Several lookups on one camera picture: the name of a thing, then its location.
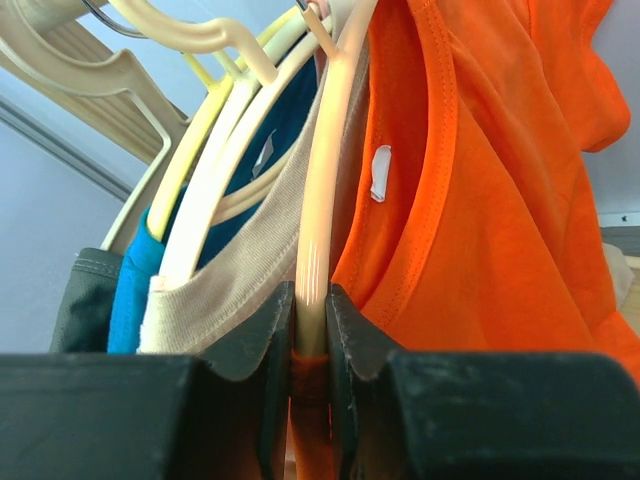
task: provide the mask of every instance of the wall trim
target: wall trim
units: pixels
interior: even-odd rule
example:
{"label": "wall trim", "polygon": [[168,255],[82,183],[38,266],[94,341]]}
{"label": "wall trim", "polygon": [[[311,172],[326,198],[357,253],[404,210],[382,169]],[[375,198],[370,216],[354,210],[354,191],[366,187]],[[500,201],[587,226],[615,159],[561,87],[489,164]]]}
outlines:
{"label": "wall trim", "polygon": [[1,95],[0,122],[24,135],[120,201],[124,202],[131,194],[131,188],[115,175]]}

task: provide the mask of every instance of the dark green garment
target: dark green garment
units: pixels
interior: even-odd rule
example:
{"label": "dark green garment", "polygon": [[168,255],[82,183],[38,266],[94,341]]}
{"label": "dark green garment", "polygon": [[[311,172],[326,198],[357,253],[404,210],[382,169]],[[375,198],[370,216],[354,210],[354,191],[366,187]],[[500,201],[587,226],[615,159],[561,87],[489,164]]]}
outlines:
{"label": "dark green garment", "polygon": [[49,351],[106,352],[122,256],[85,248],[67,283]]}

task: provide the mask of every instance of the orange shirt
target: orange shirt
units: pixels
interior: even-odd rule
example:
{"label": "orange shirt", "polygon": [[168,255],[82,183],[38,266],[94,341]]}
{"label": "orange shirt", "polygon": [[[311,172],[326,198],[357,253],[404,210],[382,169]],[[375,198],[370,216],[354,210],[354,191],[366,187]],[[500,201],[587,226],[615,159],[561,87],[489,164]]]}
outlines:
{"label": "orange shirt", "polygon": [[[379,1],[356,212],[332,281],[403,346],[600,351],[640,381],[580,153],[630,122],[591,47],[611,3]],[[392,159],[377,203],[381,145]],[[298,478],[329,479],[324,407],[312,414],[299,388],[317,400],[322,363],[292,362]]]}

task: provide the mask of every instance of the black plastic object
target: black plastic object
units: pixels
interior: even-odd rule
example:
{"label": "black plastic object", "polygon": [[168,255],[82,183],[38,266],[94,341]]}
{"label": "black plastic object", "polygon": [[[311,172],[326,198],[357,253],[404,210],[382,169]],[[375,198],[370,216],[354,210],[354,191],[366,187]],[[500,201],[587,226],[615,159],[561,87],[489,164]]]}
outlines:
{"label": "black plastic object", "polygon": [[281,479],[293,288],[203,354],[0,356],[0,478]]}
{"label": "black plastic object", "polygon": [[640,478],[640,397],[613,360],[410,353],[330,291],[337,478]]}

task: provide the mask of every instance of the white hanger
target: white hanger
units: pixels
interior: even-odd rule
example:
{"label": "white hanger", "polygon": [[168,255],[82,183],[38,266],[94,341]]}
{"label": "white hanger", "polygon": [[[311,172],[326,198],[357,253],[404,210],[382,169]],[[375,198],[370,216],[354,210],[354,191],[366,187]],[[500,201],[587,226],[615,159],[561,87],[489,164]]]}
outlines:
{"label": "white hanger", "polygon": [[235,20],[215,18],[205,23],[185,23],[163,14],[147,0],[109,0],[109,3],[142,34],[165,47],[186,53],[211,53],[234,47],[261,84],[271,83],[276,76],[275,66],[251,32]]}
{"label": "white hanger", "polygon": [[[332,25],[331,18],[325,19],[322,25],[324,34],[330,38],[326,30]],[[255,135],[267,112],[291,79],[311,58],[318,44],[318,38],[308,34],[294,47],[278,67],[275,81],[258,92],[222,153],[212,165],[212,169],[203,172],[201,175],[204,176],[199,177],[202,179],[200,185],[206,188],[194,190],[194,196],[188,203],[186,197],[190,192],[187,189],[160,265],[159,285],[162,288],[178,288],[191,278],[202,251],[210,219],[246,150],[249,139]]]}
{"label": "white hanger", "polygon": [[7,0],[6,8],[0,8],[0,31],[0,51],[30,76],[77,96],[105,97],[126,93],[162,137],[162,149],[125,202],[101,247],[123,254],[150,201],[141,186],[155,184],[157,188],[168,163],[165,160],[185,132],[186,120],[128,50],[100,63],[69,58],[52,48],[31,28],[15,0]]}
{"label": "white hanger", "polygon": [[[326,351],[325,300],[340,143],[358,58],[377,3],[358,0],[337,49],[327,53],[329,65],[309,157],[298,240],[295,348],[302,356]],[[305,16],[311,15],[315,16],[306,9]],[[318,23],[310,22],[312,31],[318,29]]]}
{"label": "white hanger", "polygon": [[[304,22],[304,19],[302,18],[300,13],[297,12],[297,14],[293,16],[293,18],[291,18],[287,22],[287,24],[278,33],[276,33],[273,39],[265,46],[265,52],[267,53],[268,57],[272,61],[282,58],[285,53],[294,45],[296,40],[298,40],[305,33],[306,26],[307,25]],[[233,132],[236,124],[242,118],[243,113],[250,105],[251,100],[254,98],[259,89],[260,83],[258,82],[255,74],[251,71],[245,72],[245,74],[242,77],[238,78],[234,83],[231,95],[229,96],[227,103],[222,109],[222,112],[220,113],[220,116],[218,117],[218,120],[216,121],[213,130],[211,131],[209,140],[205,144],[204,150],[200,155],[200,160],[198,161],[193,175],[191,176],[191,181],[189,183],[189,186],[187,187],[184,198],[182,199],[182,203],[176,217],[178,228],[182,222],[178,219],[184,217],[185,215],[189,215],[185,212],[189,212],[192,209],[196,209],[197,211],[197,209],[201,208],[200,205],[203,198],[216,195],[216,193],[211,190],[210,178],[212,175],[222,174],[224,177],[228,177],[229,180],[231,179],[231,176],[233,175],[235,169],[230,172],[221,172],[219,167],[216,169],[216,164],[218,162],[220,153],[225,146],[225,143],[231,135],[231,132]],[[250,140],[251,137],[246,138],[247,144],[245,145],[245,149],[249,145]],[[203,218],[202,224],[205,227],[209,225],[214,211],[212,211],[210,214],[206,214],[206,218]]]}

